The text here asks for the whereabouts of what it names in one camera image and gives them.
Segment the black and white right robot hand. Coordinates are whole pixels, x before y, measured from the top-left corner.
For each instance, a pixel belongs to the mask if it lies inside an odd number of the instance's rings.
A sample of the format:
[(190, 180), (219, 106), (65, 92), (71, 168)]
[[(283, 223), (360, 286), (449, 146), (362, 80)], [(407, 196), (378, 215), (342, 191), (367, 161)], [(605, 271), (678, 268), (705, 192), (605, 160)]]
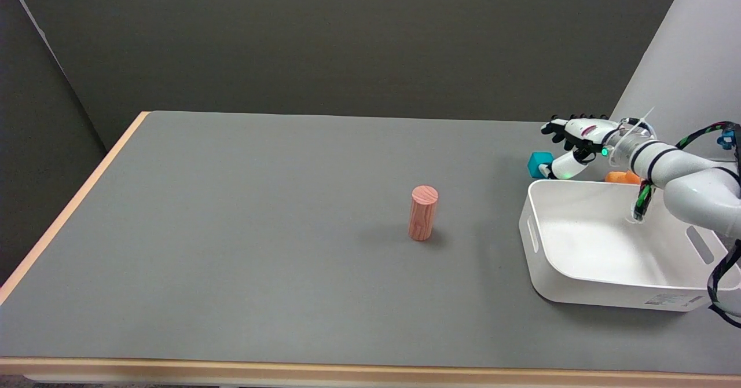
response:
[(565, 154), (550, 163), (539, 164), (540, 174), (552, 180), (570, 180), (595, 160), (608, 139), (618, 132), (619, 123), (596, 117), (553, 118), (540, 127), (552, 142), (564, 145)]

